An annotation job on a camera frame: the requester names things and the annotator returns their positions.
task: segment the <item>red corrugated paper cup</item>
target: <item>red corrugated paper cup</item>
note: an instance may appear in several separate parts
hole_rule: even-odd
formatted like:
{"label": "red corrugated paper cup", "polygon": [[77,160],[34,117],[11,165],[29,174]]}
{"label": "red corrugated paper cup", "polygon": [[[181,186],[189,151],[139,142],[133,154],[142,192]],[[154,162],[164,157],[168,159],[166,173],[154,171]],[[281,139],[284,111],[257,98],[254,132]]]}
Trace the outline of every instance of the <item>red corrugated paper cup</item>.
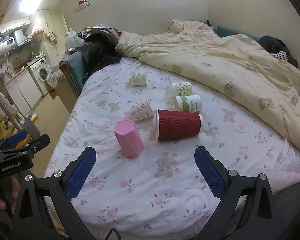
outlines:
{"label": "red corrugated paper cup", "polygon": [[157,109],[156,138],[159,141],[193,136],[202,129],[201,114]]}

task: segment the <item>paper cup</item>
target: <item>paper cup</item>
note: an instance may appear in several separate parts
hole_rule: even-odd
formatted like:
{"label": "paper cup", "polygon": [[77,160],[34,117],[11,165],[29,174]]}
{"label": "paper cup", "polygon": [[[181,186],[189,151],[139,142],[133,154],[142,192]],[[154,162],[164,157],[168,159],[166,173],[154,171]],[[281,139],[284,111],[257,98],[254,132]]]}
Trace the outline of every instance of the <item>paper cup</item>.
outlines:
{"label": "paper cup", "polygon": [[200,96],[175,96],[174,106],[179,112],[195,113],[202,109]]}
{"label": "paper cup", "polygon": [[155,135],[158,141],[186,138],[202,130],[201,114],[157,109]]}
{"label": "paper cup", "polygon": [[122,155],[127,158],[138,157],[145,149],[145,145],[138,132],[136,124],[128,119],[114,125],[114,134],[122,150]]}
{"label": "paper cup", "polygon": [[131,86],[139,86],[139,85],[147,85],[148,79],[145,71],[141,73],[135,73],[129,77],[129,85]]}
{"label": "paper cup", "polygon": [[190,82],[172,83],[172,90],[175,96],[192,96],[192,86]]}
{"label": "paper cup", "polygon": [[128,118],[134,122],[154,116],[147,98],[144,98],[134,106],[131,106],[128,115]]}

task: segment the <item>beige blanket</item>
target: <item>beige blanket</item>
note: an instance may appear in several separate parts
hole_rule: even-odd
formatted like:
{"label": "beige blanket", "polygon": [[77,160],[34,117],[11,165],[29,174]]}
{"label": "beige blanket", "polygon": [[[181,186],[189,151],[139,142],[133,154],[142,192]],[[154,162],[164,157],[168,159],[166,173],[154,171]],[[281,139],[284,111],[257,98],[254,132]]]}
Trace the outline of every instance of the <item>beige blanket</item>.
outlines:
{"label": "beige blanket", "polygon": [[116,50],[218,90],[300,149],[300,71],[250,37],[220,38],[204,23],[176,22],[158,35],[123,32]]}

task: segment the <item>kitchen counter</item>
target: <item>kitchen counter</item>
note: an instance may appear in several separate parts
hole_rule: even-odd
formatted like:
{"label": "kitchen counter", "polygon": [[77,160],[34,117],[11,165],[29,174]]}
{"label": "kitchen counter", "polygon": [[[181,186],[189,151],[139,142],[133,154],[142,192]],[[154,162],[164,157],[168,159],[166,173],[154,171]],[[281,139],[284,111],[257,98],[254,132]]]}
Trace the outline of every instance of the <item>kitchen counter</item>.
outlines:
{"label": "kitchen counter", "polygon": [[37,61],[39,61],[40,59],[42,59],[44,57],[45,57],[45,55],[32,60],[28,66],[26,66],[23,70],[19,71],[17,74],[13,75],[12,78],[9,79],[8,81],[6,81],[3,85],[4,86],[7,85],[11,80],[13,80],[14,78],[16,78],[19,74],[21,74],[23,71],[25,71],[28,67],[32,66],[34,63],[36,63]]}

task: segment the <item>striped clothing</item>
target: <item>striped clothing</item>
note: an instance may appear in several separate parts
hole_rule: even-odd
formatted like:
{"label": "striped clothing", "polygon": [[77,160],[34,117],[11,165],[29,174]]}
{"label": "striped clothing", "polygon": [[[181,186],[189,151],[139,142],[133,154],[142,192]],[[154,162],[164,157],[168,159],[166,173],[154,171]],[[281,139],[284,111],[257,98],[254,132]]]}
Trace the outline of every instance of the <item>striped clothing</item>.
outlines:
{"label": "striped clothing", "polygon": [[282,59],[283,61],[288,61],[288,55],[284,51],[280,50],[278,53],[271,53],[277,59]]}

